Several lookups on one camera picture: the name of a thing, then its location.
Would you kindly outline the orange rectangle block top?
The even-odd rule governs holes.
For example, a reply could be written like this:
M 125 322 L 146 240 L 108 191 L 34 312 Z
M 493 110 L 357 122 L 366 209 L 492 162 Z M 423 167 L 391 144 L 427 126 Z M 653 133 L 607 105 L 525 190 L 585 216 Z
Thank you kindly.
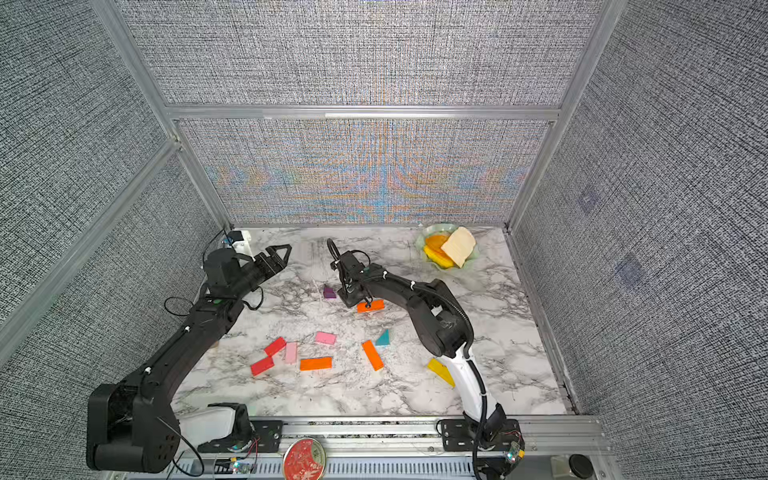
M 357 305 L 358 313 L 369 313 L 380 311 L 385 308 L 385 302 L 381 299 L 372 300 L 370 302 L 361 302 Z

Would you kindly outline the orange rectangle block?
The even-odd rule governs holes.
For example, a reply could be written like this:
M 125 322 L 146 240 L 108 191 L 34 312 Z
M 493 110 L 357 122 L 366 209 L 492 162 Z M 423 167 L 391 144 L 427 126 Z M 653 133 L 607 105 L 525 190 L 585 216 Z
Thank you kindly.
M 302 359 L 299 363 L 299 368 L 302 372 L 328 370 L 333 366 L 332 357 L 318 357 Z
M 357 305 L 358 313 L 369 313 L 380 311 L 385 308 L 385 302 L 381 299 L 372 300 L 370 302 L 361 302 Z

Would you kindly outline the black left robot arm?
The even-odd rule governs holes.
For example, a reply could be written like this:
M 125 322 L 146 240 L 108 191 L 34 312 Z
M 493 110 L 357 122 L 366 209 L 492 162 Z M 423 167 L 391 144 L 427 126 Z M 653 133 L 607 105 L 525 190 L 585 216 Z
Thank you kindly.
M 186 376 L 235 325 L 244 298 L 288 265 L 292 247 L 254 257 L 232 248 L 211 252 L 206 280 L 179 329 L 116 384 L 101 384 L 87 404 L 86 463 L 96 471 L 159 473 L 186 440 L 171 407 Z

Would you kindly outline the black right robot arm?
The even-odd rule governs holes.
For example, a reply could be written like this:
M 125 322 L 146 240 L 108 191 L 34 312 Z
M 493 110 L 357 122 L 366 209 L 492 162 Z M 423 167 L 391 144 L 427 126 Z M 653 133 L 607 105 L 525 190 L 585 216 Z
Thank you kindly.
M 357 250 L 342 252 L 331 239 L 326 244 L 332 257 L 330 266 L 341 283 L 339 298 L 348 307 L 383 300 L 408 313 L 421 344 L 448 368 L 475 445 L 489 450 L 501 435 L 506 413 L 490 393 L 476 362 L 469 316 L 447 284 L 439 279 L 429 283 L 410 280 L 377 263 L 361 262 Z

